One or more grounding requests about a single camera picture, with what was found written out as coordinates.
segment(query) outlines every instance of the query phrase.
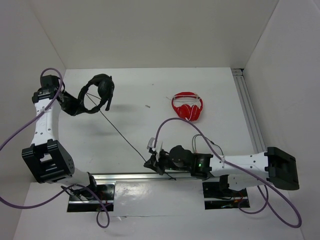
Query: metal frame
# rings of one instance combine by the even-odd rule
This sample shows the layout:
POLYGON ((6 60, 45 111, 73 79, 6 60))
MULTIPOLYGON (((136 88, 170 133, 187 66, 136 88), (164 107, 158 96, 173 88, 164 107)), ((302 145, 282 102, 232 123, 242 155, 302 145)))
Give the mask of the metal frame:
POLYGON ((267 148, 258 125, 257 117, 250 99, 246 81, 243 75, 243 70, 231 69, 231 71, 232 71, 234 83, 236 86, 236 90, 239 95, 246 125, 249 130, 254 152, 256 154, 265 152, 267 148))

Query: red headphones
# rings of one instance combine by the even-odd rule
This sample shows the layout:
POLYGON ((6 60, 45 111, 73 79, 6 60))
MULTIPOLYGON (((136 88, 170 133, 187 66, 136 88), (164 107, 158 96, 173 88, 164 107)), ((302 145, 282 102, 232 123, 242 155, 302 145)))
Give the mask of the red headphones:
POLYGON ((196 121, 198 120, 200 113, 204 107, 204 103, 196 93, 194 92, 189 92, 189 91, 183 91, 180 93, 177 93, 176 95, 173 96, 171 100, 171 105, 174 111, 178 114, 178 116, 182 119, 186 119, 188 121, 196 121), (201 103, 201 107, 199 108, 197 105, 193 104, 190 106, 189 104, 183 104, 181 106, 175 106, 174 105, 174 100, 180 99, 180 98, 194 98, 194 99, 199 99, 201 103))

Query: black wire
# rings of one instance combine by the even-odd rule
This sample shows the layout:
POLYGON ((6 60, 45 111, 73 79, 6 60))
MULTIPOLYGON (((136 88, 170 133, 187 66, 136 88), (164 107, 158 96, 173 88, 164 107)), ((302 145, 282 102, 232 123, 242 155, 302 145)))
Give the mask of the black wire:
MULTIPOLYGON (((200 134, 196 134, 196 135, 194 135, 193 138, 192 138, 192 147, 194 147, 194 151, 197 151, 196 138, 197 138, 198 136, 201 136, 201 135, 200 135, 200 134)), ((224 151, 222 151, 222 149, 221 149, 221 147, 220 147, 219 145, 215 144, 215 143, 214 143, 213 141, 211 141, 209 138, 207 138, 207 137, 205 137, 205 138, 206 138, 212 145, 217 146, 217 147, 220 149, 222 155, 225 155, 225 154, 224 154, 224 151)))
MULTIPOLYGON (((92 96, 92 97, 95 97, 95 98, 97 98, 97 99, 100 99, 99 97, 97 97, 97 96, 95 96, 95 95, 92 95, 92 94, 90 94, 90 93, 85 93, 86 94, 86 96, 91 100, 91 102, 93 102, 93 104, 94 105, 96 105, 97 106, 97 104, 91 99, 91 97, 89 97, 89 95, 90 96, 92 96)), ((104 116, 104 118, 112 125, 112 127, 114 127, 114 129, 120 134, 120 136, 121 137, 123 137, 123 139, 140 155, 140 157, 144 160, 144 162, 147 162, 146 161, 146 159, 144 158, 144 156, 142 156, 142 154, 125 138, 125 136, 123 136, 122 135, 122 133, 116 128, 116 126, 106 117, 106 115, 101 111, 101 110, 99 110, 99 112, 104 116)), ((177 180, 177 179, 175 179, 174 177, 172 177, 172 176, 170 176, 168 173, 166 173, 166 172, 164 172, 165 174, 167 174, 170 178, 169 178, 169 180, 170 179, 173 179, 173 180, 177 180)))

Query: white wall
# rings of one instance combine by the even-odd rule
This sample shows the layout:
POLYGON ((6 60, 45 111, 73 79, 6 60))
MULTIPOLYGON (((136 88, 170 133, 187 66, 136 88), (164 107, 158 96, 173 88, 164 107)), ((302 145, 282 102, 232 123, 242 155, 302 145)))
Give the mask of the white wall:
POLYGON ((306 240, 320 236, 319 40, 316 4, 280 0, 244 72, 266 144, 296 157, 300 190, 290 195, 306 240))
POLYGON ((67 69, 244 68, 278 0, 28 0, 67 69))
MULTIPOLYGON (((23 0, 0 3, 0 142, 35 116, 31 101, 40 87, 44 68, 56 67, 65 73, 37 18, 23 0)), ((12 140, 0 153, 0 196, 23 204, 32 181, 21 157, 22 148, 30 146, 34 126, 12 140)), ((0 203, 0 239, 14 236, 21 211, 0 203)))

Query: white floor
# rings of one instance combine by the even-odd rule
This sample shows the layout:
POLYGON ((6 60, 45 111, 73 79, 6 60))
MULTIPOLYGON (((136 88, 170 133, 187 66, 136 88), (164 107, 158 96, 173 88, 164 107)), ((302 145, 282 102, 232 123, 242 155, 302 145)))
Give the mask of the white floor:
MULTIPOLYGON (((146 159, 149 138, 155 136, 165 119, 176 116, 166 97, 182 91, 196 92, 202 97, 204 109, 196 125, 219 144, 226 155, 253 153, 229 68, 67 70, 66 90, 77 96, 81 87, 100 73, 112 75, 115 82, 114 99, 106 116, 146 159)), ((60 142, 80 170, 92 173, 147 171, 141 157, 100 113, 75 117, 61 114, 59 127, 60 142)), ((191 149, 194 134, 196 131, 186 123, 175 121, 163 127, 159 138, 166 150, 176 145, 191 149)), ((199 152, 209 152, 203 141, 198 140, 199 152)), ((32 183, 25 205, 45 201, 59 190, 58 184, 32 183)), ((63 194, 46 206, 23 210, 14 239, 303 239, 299 229, 283 225, 268 209, 257 216, 245 215, 238 209, 205 210, 199 180, 117 182, 115 190, 114 212, 110 213, 108 229, 97 226, 94 212, 68 213, 68 195, 63 194)), ((257 210, 263 200, 255 188, 248 191, 250 210, 257 210)), ((279 197, 271 193, 270 201, 285 219, 295 223, 293 212, 279 197)))

